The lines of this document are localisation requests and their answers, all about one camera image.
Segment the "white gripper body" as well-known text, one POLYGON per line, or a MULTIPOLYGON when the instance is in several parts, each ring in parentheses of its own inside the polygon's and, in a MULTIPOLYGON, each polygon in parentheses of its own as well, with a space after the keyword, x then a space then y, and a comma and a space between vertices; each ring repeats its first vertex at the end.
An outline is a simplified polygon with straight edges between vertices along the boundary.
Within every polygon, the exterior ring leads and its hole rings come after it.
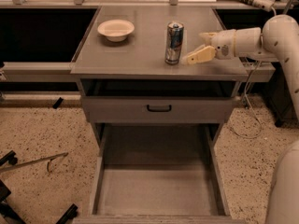
POLYGON ((235 57, 235 29, 223 30, 211 38, 211 46, 216 50, 216 58, 229 60, 235 57))

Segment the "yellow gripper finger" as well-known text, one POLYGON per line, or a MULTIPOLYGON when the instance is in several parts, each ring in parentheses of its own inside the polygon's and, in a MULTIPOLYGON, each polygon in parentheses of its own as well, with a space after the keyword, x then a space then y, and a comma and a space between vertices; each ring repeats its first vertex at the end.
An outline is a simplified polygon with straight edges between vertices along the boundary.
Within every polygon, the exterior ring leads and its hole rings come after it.
POLYGON ((182 58, 183 64, 205 63, 214 59, 216 50, 212 46, 202 45, 182 58))
POLYGON ((199 36, 203 39, 206 46, 211 45, 211 39, 216 35, 216 33, 200 33, 199 36))

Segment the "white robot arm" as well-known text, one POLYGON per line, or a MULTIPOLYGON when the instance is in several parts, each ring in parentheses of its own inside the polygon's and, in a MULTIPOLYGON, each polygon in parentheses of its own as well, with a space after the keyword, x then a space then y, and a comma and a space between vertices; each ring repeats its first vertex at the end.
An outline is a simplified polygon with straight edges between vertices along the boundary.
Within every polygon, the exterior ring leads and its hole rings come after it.
MULTIPOLYGON (((289 15, 276 15, 262 28, 201 33, 204 44, 182 58, 185 64, 213 59, 248 57, 279 61, 292 104, 299 117, 299 24, 289 15)), ((299 141, 279 155, 272 176, 265 224, 299 224, 299 141)))

